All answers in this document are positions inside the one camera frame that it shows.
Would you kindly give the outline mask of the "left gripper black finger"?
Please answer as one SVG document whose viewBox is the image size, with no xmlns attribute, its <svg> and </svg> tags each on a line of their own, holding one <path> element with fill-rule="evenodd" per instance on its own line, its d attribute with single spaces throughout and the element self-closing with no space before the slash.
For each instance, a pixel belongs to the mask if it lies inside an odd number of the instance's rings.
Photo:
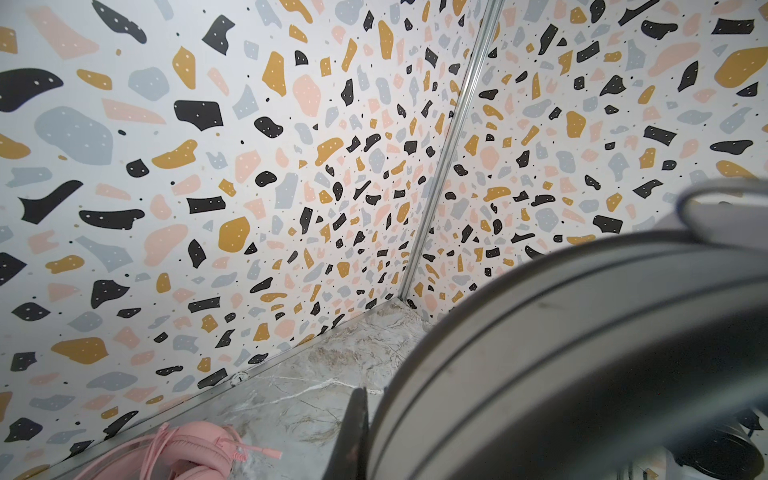
<svg viewBox="0 0 768 480">
<path fill-rule="evenodd" d="M 323 480 L 364 480 L 369 434 L 368 392 L 352 391 Z"/>
</svg>

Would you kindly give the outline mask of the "pink headphones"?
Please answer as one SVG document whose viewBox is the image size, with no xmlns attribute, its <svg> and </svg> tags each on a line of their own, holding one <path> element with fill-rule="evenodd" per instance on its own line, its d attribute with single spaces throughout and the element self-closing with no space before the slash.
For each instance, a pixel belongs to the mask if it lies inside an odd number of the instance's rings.
<svg viewBox="0 0 768 480">
<path fill-rule="evenodd" d="M 234 427 L 193 421 L 165 423 L 149 435 L 119 445 L 90 462 L 79 479 L 227 479 L 237 462 L 257 452 L 279 460 L 282 453 L 243 441 Z"/>
</svg>

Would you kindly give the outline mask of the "white black headphones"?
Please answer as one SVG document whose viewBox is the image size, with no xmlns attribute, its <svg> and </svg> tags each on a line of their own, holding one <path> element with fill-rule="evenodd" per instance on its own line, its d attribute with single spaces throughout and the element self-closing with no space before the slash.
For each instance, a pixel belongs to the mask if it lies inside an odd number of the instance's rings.
<svg viewBox="0 0 768 480">
<path fill-rule="evenodd" d="M 366 475 L 599 478 L 766 400 L 767 184 L 713 180 L 448 313 L 386 391 Z"/>
</svg>

